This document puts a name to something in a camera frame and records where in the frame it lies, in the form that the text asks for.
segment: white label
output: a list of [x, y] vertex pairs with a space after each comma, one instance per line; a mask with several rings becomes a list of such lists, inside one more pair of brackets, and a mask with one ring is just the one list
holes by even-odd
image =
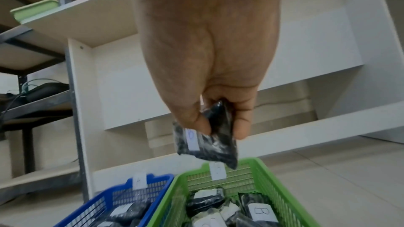
[[223, 209], [220, 211], [220, 214], [222, 215], [223, 219], [226, 221], [227, 219], [229, 219], [231, 216], [233, 216], [238, 211], [240, 211], [240, 208], [236, 204], [230, 202], [229, 206], [223, 207]]
[[110, 227], [113, 224], [113, 222], [102, 222], [97, 227]]
[[204, 198], [204, 197], [209, 197], [209, 196], [215, 196], [218, 193], [217, 189], [211, 189], [211, 190], [200, 190], [197, 191], [194, 195], [194, 199], [199, 199], [199, 198]]
[[272, 207], [268, 204], [251, 203], [248, 205], [253, 221], [278, 222]]
[[212, 176], [213, 181], [226, 179], [227, 174], [223, 162], [210, 162], [209, 167], [210, 175]]
[[147, 175], [146, 173], [136, 173], [133, 176], [133, 190], [146, 189], [147, 188]]
[[126, 213], [126, 211], [128, 211], [128, 209], [130, 208], [131, 205], [133, 205], [133, 203], [129, 203], [129, 204], [119, 206], [116, 209], [114, 209], [109, 216], [116, 216], [118, 214]]
[[194, 227], [226, 227], [222, 216], [219, 212], [207, 215], [193, 222]]
[[194, 129], [185, 129], [186, 143], [190, 151], [200, 151], [198, 144], [198, 134]]

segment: green plastic tray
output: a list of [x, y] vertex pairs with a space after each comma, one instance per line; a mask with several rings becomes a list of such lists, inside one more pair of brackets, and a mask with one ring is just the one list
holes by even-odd
[[42, 0], [30, 5], [15, 8], [11, 10], [10, 13], [14, 15], [14, 19], [21, 23], [29, 17], [54, 9], [58, 6], [59, 2], [57, 0]]
[[222, 186], [226, 195], [238, 199], [239, 192], [260, 192], [274, 203], [276, 216], [283, 227], [319, 227], [299, 202], [289, 193], [258, 158], [239, 160], [236, 170], [226, 168], [227, 178], [212, 181], [209, 164], [175, 177], [147, 227], [181, 227], [188, 220], [185, 201], [189, 193]]

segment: black wire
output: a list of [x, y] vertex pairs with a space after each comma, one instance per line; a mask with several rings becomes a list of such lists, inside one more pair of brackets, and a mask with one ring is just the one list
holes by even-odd
[[23, 96], [23, 94], [18, 94], [11, 102], [10, 102], [10, 104], [7, 106], [7, 108], [1, 113], [1, 116], [0, 116], [0, 130], [2, 129], [2, 127], [3, 127], [3, 118], [4, 118], [4, 115], [7, 113], [7, 111], [10, 109], [10, 107], [11, 107], [11, 105], [19, 98], [19, 97], [21, 97], [21, 96]]

